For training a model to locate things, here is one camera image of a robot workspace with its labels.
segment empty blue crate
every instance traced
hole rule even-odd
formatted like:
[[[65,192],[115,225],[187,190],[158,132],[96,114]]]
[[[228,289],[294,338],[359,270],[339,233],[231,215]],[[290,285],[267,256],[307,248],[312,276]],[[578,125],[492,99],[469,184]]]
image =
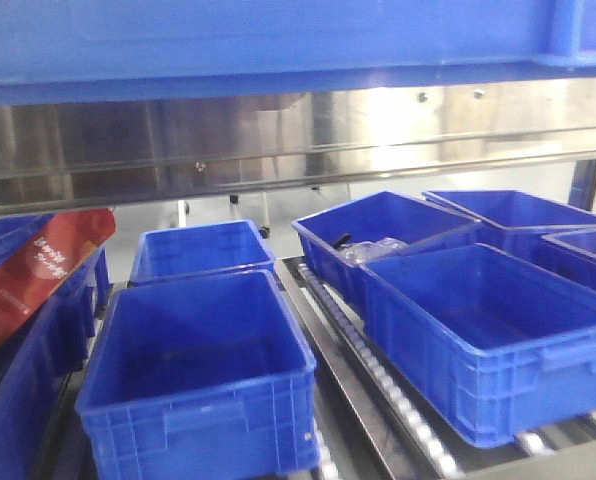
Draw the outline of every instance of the empty blue crate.
[[[0,348],[0,479],[28,480],[72,369],[53,297]]]
[[[363,258],[349,255],[345,245],[335,248],[343,236],[346,246],[361,247],[363,242],[394,239],[395,248],[379,248],[377,255],[406,255],[474,243],[479,223],[429,202],[385,191],[298,219],[293,227],[309,268],[362,315],[359,265]]]
[[[129,282],[146,285],[251,269],[273,272],[274,261],[251,220],[157,230],[141,235]]]
[[[367,334],[469,443],[596,409],[596,292],[486,245],[363,267]]]
[[[0,218],[0,265],[40,230],[52,215]]]
[[[540,237],[596,226],[596,215],[516,190],[423,192],[427,199],[482,220],[478,241],[539,262]]]
[[[76,403],[100,480],[313,468],[314,368],[268,271],[119,292]]]
[[[541,266],[596,290],[596,228],[545,235]]]

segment blue plastic crate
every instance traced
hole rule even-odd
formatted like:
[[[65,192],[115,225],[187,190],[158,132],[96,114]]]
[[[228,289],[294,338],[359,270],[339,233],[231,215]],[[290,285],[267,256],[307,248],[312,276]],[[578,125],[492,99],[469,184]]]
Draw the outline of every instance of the blue plastic crate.
[[[395,238],[408,244],[397,253],[408,255],[474,243],[480,222],[385,191],[298,219],[293,227],[311,271],[334,287],[362,316],[364,285],[360,268],[332,246],[341,235],[350,234],[351,243]]]
[[[72,365],[60,299],[45,303],[0,348],[0,479],[28,480]]]
[[[106,258],[101,247],[56,290],[56,295],[63,299],[61,311],[72,319],[72,335],[81,339],[79,347],[73,352],[80,360],[87,358],[87,337],[96,334],[95,314],[100,306],[100,298],[106,301],[109,295],[111,285],[104,273]]]
[[[273,272],[275,260],[251,220],[170,228],[140,236],[129,282],[147,285],[252,269]]]
[[[0,218],[0,265],[40,230],[52,215]]]
[[[101,480],[313,468],[315,360],[268,271],[119,292],[76,403]]]
[[[544,236],[540,265],[596,290],[596,229]]]
[[[485,245],[364,267],[367,334],[469,443],[596,408],[596,292]]]
[[[109,295],[113,285],[109,280],[109,269],[107,267],[107,254],[105,249],[101,247],[100,257],[96,262],[95,273],[96,277],[96,307],[103,308],[109,301]],[[90,337],[94,336],[94,332],[88,331]]]
[[[473,82],[499,65],[507,78],[596,66],[596,0],[0,0],[4,103],[21,86],[67,101],[142,81],[132,95],[154,98],[206,76],[410,67],[433,80],[466,67]]]
[[[478,241],[530,262],[539,262],[540,237],[596,226],[596,215],[516,190],[423,192],[437,205],[482,220]]]

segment crate rim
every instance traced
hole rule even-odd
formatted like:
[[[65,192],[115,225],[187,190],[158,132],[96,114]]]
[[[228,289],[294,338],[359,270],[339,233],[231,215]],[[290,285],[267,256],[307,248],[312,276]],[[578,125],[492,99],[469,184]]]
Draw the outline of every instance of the crate rim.
[[[466,215],[463,212],[456,212],[456,211],[451,210],[450,208],[447,208],[447,207],[445,207],[443,205],[436,205],[436,204],[433,204],[431,202],[426,202],[425,200],[421,200],[419,198],[415,198],[415,197],[411,197],[411,196],[408,196],[408,195],[404,195],[402,193],[395,192],[393,190],[382,190],[380,192],[376,192],[376,193],[372,193],[372,194],[369,194],[369,195],[365,195],[365,196],[360,197],[360,198],[357,198],[355,200],[348,200],[348,201],[346,201],[344,203],[341,203],[341,204],[338,204],[338,205],[336,205],[334,207],[327,208],[325,210],[321,210],[320,212],[312,213],[312,214],[307,215],[307,216],[302,217],[302,218],[298,218],[298,219],[292,221],[291,222],[291,225],[294,228],[294,230],[296,230],[299,234],[305,235],[310,242],[314,242],[317,245],[319,245],[320,247],[322,247],[325,250],[327,250],[329,253],[333,253],[335,255],[335,257],[338,260],[340,260],[342,263],[344,263],[346,266],[351,267],[351,268],[356,268],[356,267],[358,267],[358,265],[356,265],[354,263],[351,263],[348,260],[346,260],[342,255],[340,255],[340,253],[338,252],[338,250],[335,250],[329,243],[325,242],[322,238],[320,238],[318,235],[316,235],[313,232],[311,232],[307,227],[301,225],[299,222],[308,220],[310,218],[317,217],[319,215],[322,215],[325,212],[331,212],[331,211],[334,211],[334,210],[338,210],[338,209],[343,208],[343,207],[346,207],[348,205],[352,205],[354,203],[357,203],[357,202],[360,202],[360,201],[363,201],[363,200],[366,200],[366,199],[369,199],[369,198],[373,198],[373,197],[377,197],[377,196],[382,196],[384,194],[395,195],[395,196],[398,196],[400,198],[404,198],[406,200],[411,200],[411,201],[413,201],[415,203],[424,205],[425,207],[432,207],[435,210],[440,210],[442,212],[449,213],[449,214],[454,215],[456,217],[462,217],[463,219],[468,220],[468,222],[465,223],[465,225],[461,225],[460,227],[456,227],[456,228],[453,228],[451,230],[447,230],[445,232],[437,233],[437,234],[432,235],[430,237],[427,237],[427,238],[425,238],[423,240],[419,240],[418,242],[407,244],[406,247],[403,247],[402,249],[398,249],[398,251],[406,250],[409,247],[422,244],[423,242],[428,242],[428,241],[430,241],[432,239],[435,239],[435,238],[441,237],[443,235],[446,235],[449,232],[458,233],[458,232],[462,232],[462,231],[468,231],[468,230],[470,230],[472,228],[473,229],[477,229],[477,228],[479,228],[479,224],[482,224],[482,222],[480,221],[480,219],[477,219],[477,218],[474,218],[472,216]]]
[[[204,223],[204,224],[199,224],[199,225],[189,225],[186,227],[164,228],[162,230],[150,230],[148,232],[143,232],[140,234],[140,238],[138,239],[138,246],[136,248],[136,253],[143,251],[145,243],[147,242],[147,237],[156,236],[156,235],[165,235],[170,232],[191,231],[191,230],[197,230],[197,229],[203,229],[203,228],[212,228],[212,227],[222,226],[222,225],[236,225],[236,224],[246,224],[249,227],[249,229],[253,233],[254,237],[258,241],[258,244],[262,248],[263,253],[267,257],[267,260],[265,260],[263,262],[234,265],[233,267],[220,267],[220,268],[213,268],[210,270],[201,270],[199,272],[187,272],[187,273],[178,273],[178,274],[174,274],[174,275],[159,275],[159,276],[147,277],[145,275],[138,275],[138,267],[140,266],[141,259],[140,259],[140,255],[136,254],[134,256],[133,264],[131,266],[131,272],[129,273],[129,280],[131,282],[149,282],[151,280],[165,279],[165,278],[182,279],[182,278],[186,278],[186,277],[195,277],[198,275],[214,275],[216,273],[223,272],[227,268],[241,268],[241,267],[246,268],[246,267],[250,267],[252,265],[260,265],[260,264],[267,264],[267,263],[273,264],[276,262],[276,256],[271,251],[271,248],[269,247],[269,245],[267,245],[267,242],[265,242],[263,240],[262,235],[256,228],[256,224],[250,218],[243,218],[240,220],[230,220],[228,222],[214,222],[214,223]]]
[[[96,346],[91,354],[91,361],[89,363],[88,371],[92,373],[92,375],[87,375],[80,393],[78,394],[78,399],[76,400],[76,411],[81,415],[97,415],[97,414],[105,414],[113,411],[125,411],[128,408],[139,408],[142,406],[153,406],[154,403],[164,404],[164,403],[179,403],[181,401],[188,401],[194,400],[196,398],[204,398],[207,393],[212,394],[221,394],[225,392],[233,391],[234,389],[246,388],[251,385],[255,385],[260,383],[262,378],[270,379],[271,381],[275,380],[282,380],[288,379],[297,376],[309,375],[316,369],[316,359],[311,352],[309,345],[307,343],[307,339],[305,338],[302,330],[299,328],[297,321],[295,319],[295,315],[292,313],[291,309],[287,305],[286,301],[280,294],[275,279],[273,275],[268,270],[249,270],[246,272],[234,272],[234,273],[225,273],[222,275],[212,275],[210,279],[212,281],[219,281],[221,278],[230,278],[235,276],[252,276],[252,275],[263,275],[266,278],[266,283],[269,285],[270,290],[274,294],[274,298],[277,300],[278,305],[281,308],[283,313],[283,317],[286,319],[286,323],[288,327],[291,329],[294,338],[300,347],[300,352],[302,354],[302,358],[304,360],[304,366],[300,369],[295,369],[290,372],[283,372],[283,373],[275,373],[263,376],[256,376],[253,378],[237,380],[234,382],[228,382],[221,385],[214,385],[204,388],[195,389],[193,391],[188,392],[179,392],[179,393],[171,393],[166,395],[156,395],[153,397],[146,397],[134,400],[127,400],[122,402],[112,402],[106,405],[100,406],[89,406],[87,403],[89,398],[91,397],[91,393],[94,389],[94,381],[98,375],[98,370],[100,369],[100,364],[102,361],[102,352],[104,351],[105,345],[109,341],[109,331],[112,328],[113,324],[113,317],[118,308],[118,304],[121,301],[123,296],[126,295],[136,295],[137,293],[131,292],[140,292],[141,290],[146,289],[153,289],[153,288],[160,288],[164,289],[170,286],[172,283],[200,283],[204,280],[207,280],[209,277],[190,277],[184,279],[177,279],[173,280],[172,282],[163,282],[163,283],[155,283],[155,284],[146,284],[146,285],[138,285],[136,287],[132,287],[131,289],[124,289],[118,292],[115,292],[112,295],[112,298],[109,302],[109,307],[105,313],[105,320],[103,322],[103,328],[100,332],[100,339],[96,342]]]
[[[531,230],[535,230],[536,228],[543,228],[545,230],[561,230],[563,228],[565,229],[585,229],[585,230],[592,230],[592,229],[596,229],[596,224],[589,224],[589,223],[583,223],[583,224],[573,224],[573,225],[568,225],[568,224],[553,224],[553,225],[523,225],[523,226],[519,226],[519,227],[509,227],[507,225],[503,225],[501,223],[496,222],[495,220],[492,220],[488,217],[485,217],[484,215],[481,215],[477,212],[474,212],[472,210],[470,210],[469,208],[460,205],[459,203],[453,202],[451,200],[448,200],[442,196],[440,196],[439,194],[441,193],[447,193],[447,192],[510,192],[510,193],[520,193],[522,195],[526,195],[528,197],[532,197],[535,198],[537,200],[542,200],[545,202],[549,202],[549,203],[554,203],[556,205],[559,205],[561,207],[567,207],[569,209],[575,210],[579,213],[585,213],[587,215],[593,215],[596,217],[595,213],[592,212],[588,212],[587,210],[584,210],[582,208],[578,208],[578,207],[574,207],[572,205],[568,205],[566,203],[563,202],[559,202],[557,200],[550,200],[547,198],[543,198],[543,197],[539,197],[537,195],[532,195],[531,193],[527,193],[527,192],[523,192],[522,190],[514,190],[514,189],[478,189],[478,190],[473,190],[473,189],[456,189],[456,190],[425,190],[422,192],[422,195],[426,198],[426,199],[438,199],[438,200],[442,200],[444,202],[445,205],[450,205],[451,208],[455,208],[456,210],[458,210],[459,212],[477,218],[478,220],[481,220],[483,222],[483,224],[486,225],[491,225],[493,227],[496,228],[500,228],[502,230],[506,230],[509,231],[510,233],[516,232],[516,231],[531,231]]]
[[[587,234],[587,233],[594,233],[596,232],[596,228],[585,228],[582,230],[575,230],[572,232],[559,232],[559,233],[551,233],[549,235],[543,235],[542,240],[547,244],[547,246],[556,248],[562,252],[571,253],[572,251],[583,255],[585,258],[589,259],[596,263],[596,253],[591,252],[589,250],[585,250],[584,248],[580,248],[576,245],[572,245],[564,240],[562,237],[573,236],[578,234]]]
[[[544,268],[538,267],[537,265],[534,265],[526,260],[522,260],[520,258],[514,257],[513,255],[503,252],[502,250],[494,248],[490,245],[476,243],[473,245],[467,245],[467,246],[458,247],[456,249],[449,249],[449,250],[469,249],[469,248],[484,248],[484,249],[495,251],[498,254],[504,255],[505,257],[512,258],[514,261],[521,262],[521,263],[525,264],[526,266],[528,266],[529,268],[537,269],[537,270],[541,271],[543,274],[547,274],[548,276],[550,276],[552,278],[552,280],[556,280],[561,283],[575,286],[575,288],[577,288],[581,291],[585,291],[586,294],[596,297],[596,291],[589,287],[586,287],[586,286],[581,285],[577,282],[574,282],[573,280],[568,280],[564,277],[556,275],[553,272],[550,272],[548,270],[545,270]],[[431,255],[434,253],[437,254],[438,252],[421,253],[419,255]],[[374,262],[368,262],[366,265],[361,265],[360,268],[365,272],[366,275],[368,275],[372,279],[372,281],[374,282],[374,284],[376,286],[378,286],[378,288],[381,288],[383,290],[388,290],[392,294],[396,294],[396,295],[392,295],[392,297],[396,301],[398,301],[400,303],[404,303],[407,307],[413,308],[418,313],[421,313],[425,319],[427,319],[428,321],[431,322],[432,325],[438,327],[442,332],[449,335],[451,337],[451,339],[458,346],[460,346],[462,351],[464,351],[467,354],[479,357],[479,358],[496,357],[496,356],[500,356],[500,355],[505,355],[505,354],[509,354],[509,353],[518,353],[521,351],[526,351],[526,350],[536,349],[536,348],[539,348],[540,351],[543,352],[543,351],[549,349],[550,347],[557,345],[559,343],[576,340],[576,339],[579,339],[579,338],[582,338],[585,336],[596,334],[596,325],[595,325],[592,327],[583,327],[583,328],[571,330],[571,331],[564,332],[564,333],[549,335],[546,337],[532,338],[532,339],[522,340],[519,342],[513,342],[508,345],[502,345],[502,346],[494,347],[494,348],[475,347],[474,345],[470,344],[465,339],[463,339],[460,335],[455,333],[453,330],[447,328],[438,318],[434,317],[431,313],[429,313],[423,307],[418,305],[418,303],[416,303],[414,300],[409,298],[409,296],[405,295],[400,290],[398,290],[396,287],[394,287],[393,285],[388,283],[386,280],[381,279],[378,274],[371,271],[370,266],[372,263],[374,263]]]

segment red bag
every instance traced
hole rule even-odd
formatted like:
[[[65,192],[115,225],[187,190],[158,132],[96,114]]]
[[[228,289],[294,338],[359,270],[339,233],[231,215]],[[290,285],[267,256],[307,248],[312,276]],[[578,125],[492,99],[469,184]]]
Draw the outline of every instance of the red bag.
[[[0,266],[0,346],[115,230],[107,208],[57,213]]]

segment crate handle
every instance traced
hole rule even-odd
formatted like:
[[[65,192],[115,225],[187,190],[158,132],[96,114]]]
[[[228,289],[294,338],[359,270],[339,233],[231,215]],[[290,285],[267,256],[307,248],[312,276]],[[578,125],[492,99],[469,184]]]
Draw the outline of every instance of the crate handle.
[[[543,369],[560,370],[596,360],[596,343],[560,347],[555,351],[543,351]]]
[[[245,425],[245,406],[242,401],[230,401],[210,404],[200,408],[170,410],[165,412],[164,420],[165,435],[239,420],[242,420],[243,425]]]

